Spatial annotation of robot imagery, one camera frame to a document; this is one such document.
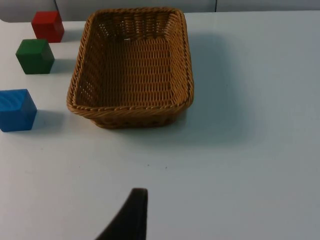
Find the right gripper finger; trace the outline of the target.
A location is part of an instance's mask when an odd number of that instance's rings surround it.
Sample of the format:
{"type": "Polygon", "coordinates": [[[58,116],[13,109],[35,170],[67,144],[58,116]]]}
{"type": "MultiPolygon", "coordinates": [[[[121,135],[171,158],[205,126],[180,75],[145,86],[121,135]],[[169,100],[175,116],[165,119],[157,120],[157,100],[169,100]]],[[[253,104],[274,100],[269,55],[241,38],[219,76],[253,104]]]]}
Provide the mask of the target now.
{"type": "Polygon", "coordinates": [[[147,238],[148,190],[133,188],[98,240],[145,240],[147,238]]]}

